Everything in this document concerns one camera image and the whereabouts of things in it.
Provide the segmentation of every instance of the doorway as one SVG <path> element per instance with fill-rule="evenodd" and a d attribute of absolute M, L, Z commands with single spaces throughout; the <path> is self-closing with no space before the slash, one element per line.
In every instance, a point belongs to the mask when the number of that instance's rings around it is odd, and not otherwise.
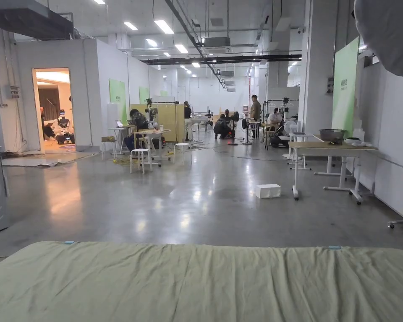
<path fill-rule="evenodd" d="M 33 84 L 42 153 L 75 153 L 76 138 L 69 69 L 33 69 Z"/>

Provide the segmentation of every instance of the ceiling light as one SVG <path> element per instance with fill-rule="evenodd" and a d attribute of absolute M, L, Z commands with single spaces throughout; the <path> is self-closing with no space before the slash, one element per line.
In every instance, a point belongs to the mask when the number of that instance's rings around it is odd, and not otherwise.
<path fill-rule="evenodd" d="M 152 47 L 157 47 L 157 43 L 155 41 L 153 41 L 152 39 L 145 39 L 146 41 L 148 41 L 148 43 L 152 46 Z"/>
<path fill-rule="evenodd" d="M 182 53 L 188 54 L 188 50 L 183 46 L 183 44 L 175 44 L 175 47 Z"/>
<path fill-rule="evenodd" d="M 131 22 L 124 22 L 124 24 L 131 30 L 137 30 L 137 28 Z"/>
<path fill-rule="evenodd" d="M 173 35 L 173 30 L 169 27 L 164 20 L 154 20 L 154 22 L 160 27 L 160 29 L 167 35 Z"/>

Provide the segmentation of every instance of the wooden tabletop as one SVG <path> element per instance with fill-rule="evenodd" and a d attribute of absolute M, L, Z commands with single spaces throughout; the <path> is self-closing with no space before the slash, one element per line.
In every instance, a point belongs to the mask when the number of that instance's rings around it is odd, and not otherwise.
<path fill-rule="evenodd" d="M 135 132 L 136 134 L 141 134 L 141 135 L 149 135 L 149 134 L 160 134 L 160 133 L 166 133 L 170 132 L 171 130 L 154 130 L 154 129 L 149 129 L 149 130 L 140 130 Z"/>
<path fill-rule="evenodd" d="M 316 142 L 290 142 L 292 148 L 329 148 L 329 149 L 348 149 L 348 150 L 377 150 L 376 147 L 367 146 L 353 146 L 347 143 L 342 145 L 328 145 L 328 142 L 316 141 Z"/>

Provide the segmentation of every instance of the wooden partition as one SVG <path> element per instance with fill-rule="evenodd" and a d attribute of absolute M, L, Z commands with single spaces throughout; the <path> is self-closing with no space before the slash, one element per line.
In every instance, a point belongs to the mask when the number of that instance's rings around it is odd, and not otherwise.
<path fill-rule="evenodd" d="M 158 109 L 158 124 L 162 124 L 165 130 L 172 130 L 163 135 L 166 142 L 183 142 L 185 139 L 183 104 L 178 104 L 175 107 L 175 104 L 173 103 L 154 103 L 152 104 L 152 107 Z M 147 106 L 144 104 L 130 104 L 130 110 L 137 109 L 144 115 L 146 108 Z"/>

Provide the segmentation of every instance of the bed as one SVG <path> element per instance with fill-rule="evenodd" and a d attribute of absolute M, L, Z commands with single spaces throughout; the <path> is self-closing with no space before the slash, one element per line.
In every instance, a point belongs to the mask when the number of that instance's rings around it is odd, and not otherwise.
<path fill-rule="evenodd" d="M 403 251 L 41 242 L 0 263 L 0 322 L 403 321 Z"/>

